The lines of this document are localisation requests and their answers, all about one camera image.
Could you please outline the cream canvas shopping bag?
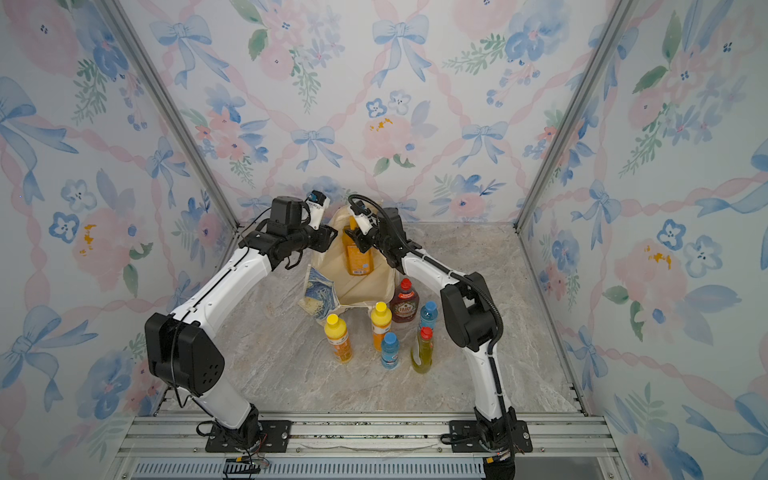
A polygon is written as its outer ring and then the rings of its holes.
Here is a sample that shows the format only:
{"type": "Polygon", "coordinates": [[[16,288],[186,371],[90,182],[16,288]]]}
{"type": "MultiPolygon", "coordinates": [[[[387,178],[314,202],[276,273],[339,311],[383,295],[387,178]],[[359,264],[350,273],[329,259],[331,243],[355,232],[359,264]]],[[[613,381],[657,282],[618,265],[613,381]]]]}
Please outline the cream canvas shopping bag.
{"type": "Polygon", "coordinates": [[[346,207],[335,212],[329,226],[339,235],[328,251],[312,253],[306,271],[298,305],[318,324],[323,324],[329,314],[341,314],[351,308],[371,310],[377,302],[389,302],[395,293],[398,273],[375,249],[369,250],[373,259],[371,273],[355,276],[348,272],[342,238],[349,218],[346,207]]]}

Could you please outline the orange pump soap bottle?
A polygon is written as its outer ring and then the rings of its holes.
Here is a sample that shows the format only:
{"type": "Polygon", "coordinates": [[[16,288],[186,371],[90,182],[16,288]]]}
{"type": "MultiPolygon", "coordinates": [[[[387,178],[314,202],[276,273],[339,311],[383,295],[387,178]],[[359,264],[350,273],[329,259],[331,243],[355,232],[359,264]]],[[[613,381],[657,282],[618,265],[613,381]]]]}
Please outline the orange pump soap bottle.
{"type": "Polygon", "coordinates": [[[352,276],[367,276],[374,270],[373,255],[371,250],[362,252],[349,235],[348,231],[354,231],[357,228],[358,225],[355,218],[350,216],[342,236],[346,268],[352,276]]]}

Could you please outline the dark red soap bottle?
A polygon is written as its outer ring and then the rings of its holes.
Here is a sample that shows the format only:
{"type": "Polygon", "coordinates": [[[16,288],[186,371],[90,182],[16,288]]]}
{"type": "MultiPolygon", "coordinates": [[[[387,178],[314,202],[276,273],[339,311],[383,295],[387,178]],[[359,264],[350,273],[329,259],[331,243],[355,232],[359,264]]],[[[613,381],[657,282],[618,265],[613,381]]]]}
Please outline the dark red soap bottle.
{"type": "Polygon", "coordinates": [[[418,313],[419,303],[420,298],[412,281],[407,277],[403,278],[389,302],[392,320],[396,323],[411,322],[418,313]]]}

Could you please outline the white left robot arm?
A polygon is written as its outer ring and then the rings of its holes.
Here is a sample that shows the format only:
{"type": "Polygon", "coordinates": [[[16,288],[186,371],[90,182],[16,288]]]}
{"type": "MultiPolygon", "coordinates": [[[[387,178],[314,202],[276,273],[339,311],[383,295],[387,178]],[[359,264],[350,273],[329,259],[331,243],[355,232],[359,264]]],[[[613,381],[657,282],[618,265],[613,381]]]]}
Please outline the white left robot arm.
{"type": "Polygon", "coordinates": [[[254,230],[232,258],[186,302],[145,323],[150,373],[179,397],[192,399],[222,431],[260,435],[258,410],[224,377],[226,362],[214,339],[231,311],[291,255],[326,252],[338,231],[310,224],[254,230]]]}

